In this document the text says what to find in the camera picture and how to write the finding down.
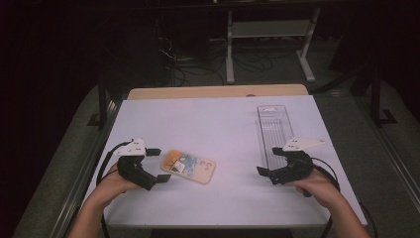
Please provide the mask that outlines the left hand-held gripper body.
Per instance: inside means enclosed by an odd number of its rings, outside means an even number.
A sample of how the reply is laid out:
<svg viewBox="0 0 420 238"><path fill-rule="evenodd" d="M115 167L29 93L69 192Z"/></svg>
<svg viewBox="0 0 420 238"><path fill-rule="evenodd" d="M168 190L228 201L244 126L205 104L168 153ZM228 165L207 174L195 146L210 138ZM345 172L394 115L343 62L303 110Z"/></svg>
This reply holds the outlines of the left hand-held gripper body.
<svg viewBox="0 0 420 238"><path fill-rule="evenodd" d="M141 138L123 143L113 155L118 157L117 168L122 178L146 190L151 190L156 184L156 178L146 172L142 165L146 156L146 147Z"/></svg>

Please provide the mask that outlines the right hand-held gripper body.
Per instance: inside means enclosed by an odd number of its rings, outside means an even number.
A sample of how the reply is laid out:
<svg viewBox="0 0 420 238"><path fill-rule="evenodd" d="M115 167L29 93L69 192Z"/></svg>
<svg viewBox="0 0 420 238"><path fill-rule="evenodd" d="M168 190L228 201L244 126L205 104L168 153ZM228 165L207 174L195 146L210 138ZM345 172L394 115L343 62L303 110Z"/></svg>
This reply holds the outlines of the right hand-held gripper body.
<svg viewBox="0 0 420 238"><path fill-rule="evenodd" d="M306 149L321 146L325 143L322 139L291 138L282 148L286 159L286 166L270 171L268 177L273 184L286 184L295 180L307 178L314 167L311 157Z"/></svg>

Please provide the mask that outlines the clear plastic snack packet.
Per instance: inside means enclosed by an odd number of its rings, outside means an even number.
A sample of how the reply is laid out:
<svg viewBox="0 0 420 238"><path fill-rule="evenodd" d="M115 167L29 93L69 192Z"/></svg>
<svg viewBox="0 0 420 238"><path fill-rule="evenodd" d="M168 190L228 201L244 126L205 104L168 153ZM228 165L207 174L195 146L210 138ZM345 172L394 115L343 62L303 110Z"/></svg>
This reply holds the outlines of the clear plastic snack packet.
<svg viewBox="0 0 420 238"><path fill-rule="evenodd" d="M206 184L216 169L216 163L195 155L170 150L161 163L161 168L185 179Z"/></svg>

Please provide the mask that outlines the person's right hand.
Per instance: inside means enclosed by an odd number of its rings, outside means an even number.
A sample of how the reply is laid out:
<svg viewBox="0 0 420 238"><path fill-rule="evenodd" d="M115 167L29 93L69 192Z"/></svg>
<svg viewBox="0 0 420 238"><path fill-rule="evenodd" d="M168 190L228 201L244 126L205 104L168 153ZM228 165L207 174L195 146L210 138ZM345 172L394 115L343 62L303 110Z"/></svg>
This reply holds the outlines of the person's right hand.
<svg viewBox="0 0 420 238"><path fill-rule="evenodd" d="M330 207L342 197L333 184L316 170L313 170L308 178L293 181L291 184L301 193L307 191L312 194L324 207Z"/></svg>

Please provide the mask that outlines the person's left hand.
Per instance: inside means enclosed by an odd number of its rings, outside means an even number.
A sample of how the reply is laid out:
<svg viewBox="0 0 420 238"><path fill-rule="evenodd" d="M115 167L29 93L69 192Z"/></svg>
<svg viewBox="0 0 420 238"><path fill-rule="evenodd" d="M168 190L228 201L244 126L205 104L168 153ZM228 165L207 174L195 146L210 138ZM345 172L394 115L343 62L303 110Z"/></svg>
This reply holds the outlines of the person's left hand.
<svg viewBox="0 0 420 238"><path fill-rule="evenodd" d="M118 173L118 167L114 164L104 178L95 188L100 200L103 203L110 203L113 199L127 190L137 189L138 185L121 177Z"/></svg>

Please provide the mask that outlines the clear plastic packaging tray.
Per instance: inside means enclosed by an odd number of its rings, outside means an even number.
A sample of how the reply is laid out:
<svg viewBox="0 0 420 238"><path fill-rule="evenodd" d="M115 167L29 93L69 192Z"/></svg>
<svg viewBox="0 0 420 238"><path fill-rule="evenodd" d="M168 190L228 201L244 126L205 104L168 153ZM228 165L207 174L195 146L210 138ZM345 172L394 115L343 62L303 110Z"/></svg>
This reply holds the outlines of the clear plastic packaging tray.
<svg viewBox="0 0 420 238"><path fill-rule="evenodd" d="M270 171L285 168L286 157L275 155L272 149L283 148L294 137L286 107L259 106L257 128L262 157L261 167Z"/></svg>

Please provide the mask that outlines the black metal stand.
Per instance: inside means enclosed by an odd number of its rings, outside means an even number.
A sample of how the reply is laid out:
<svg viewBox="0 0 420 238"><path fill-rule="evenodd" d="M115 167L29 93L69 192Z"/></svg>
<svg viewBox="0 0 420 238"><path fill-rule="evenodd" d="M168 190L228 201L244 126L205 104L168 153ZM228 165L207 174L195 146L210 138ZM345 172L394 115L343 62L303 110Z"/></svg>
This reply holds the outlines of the black metal stand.
<svg viewBox="0 0 420 238"><path fill-rule="evenodd" d="M372 70L370 88L370 116L374 124L381 128L386 124L396 124L397 121L388 109L380 108L381 78L380 71L375 66Z"/></svg>
<svg viewBox="0 0 420 238"><path fill-rule="evenodd" d="M98 81L98 112L91 115L87 123L88 126L97 126L99 130L104 128L107 122L109 103L106 79L101 76Z"/></svg>

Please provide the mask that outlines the grey metal rail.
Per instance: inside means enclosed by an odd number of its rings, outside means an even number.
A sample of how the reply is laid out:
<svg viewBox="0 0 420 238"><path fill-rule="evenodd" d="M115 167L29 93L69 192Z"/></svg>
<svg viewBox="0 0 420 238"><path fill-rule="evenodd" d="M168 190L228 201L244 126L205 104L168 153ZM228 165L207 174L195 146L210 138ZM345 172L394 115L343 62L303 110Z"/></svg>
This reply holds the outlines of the grey metal rail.
<svg viewBox="0 0 420 238"><path fill-rule="evenodd" d="M70 155L55 172L70 185L65 190L57 219L48 238L65 238L78 215L85 195L88 193L98 162L110 135L121 102L107 102L97 106L97 112L89 116L86 124L70 135Z"/></svg>
<svg viewBox="0 0 420 238"><path fill-rule="evenodd" d="M387 153L389 162L408 193L413 205L420 213L420 183L418 183L411 172L409 172L402 160L401 154L397 152L396 147L392 144L389 136L384 131L385 125L396 125L396 119L388 109L380 110L384 114L383 118L375 118L371 115L369 105L362 98L357 97L355 101Z"/></svg>

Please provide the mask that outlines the white metal desk frame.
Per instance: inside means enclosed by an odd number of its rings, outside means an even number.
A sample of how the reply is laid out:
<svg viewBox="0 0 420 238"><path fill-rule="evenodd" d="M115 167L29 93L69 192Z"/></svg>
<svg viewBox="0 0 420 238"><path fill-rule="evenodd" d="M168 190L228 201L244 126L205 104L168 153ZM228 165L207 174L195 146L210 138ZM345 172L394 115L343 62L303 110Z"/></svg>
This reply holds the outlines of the white metal desk frame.
<svg viewBox="0 0 420 238"><path fill-rule="evenodd" d="M315 8L308 20L275 20L275 21L242 21L233 20L233 12L228 12L227 22L227 55L226 80L235 82L232 42L234 39L268 38L268 37L303 37L303 46L296 51L302 71L308 82L314 82L315 76L307 61L306 55L317 25L321 9Z"/></svg>

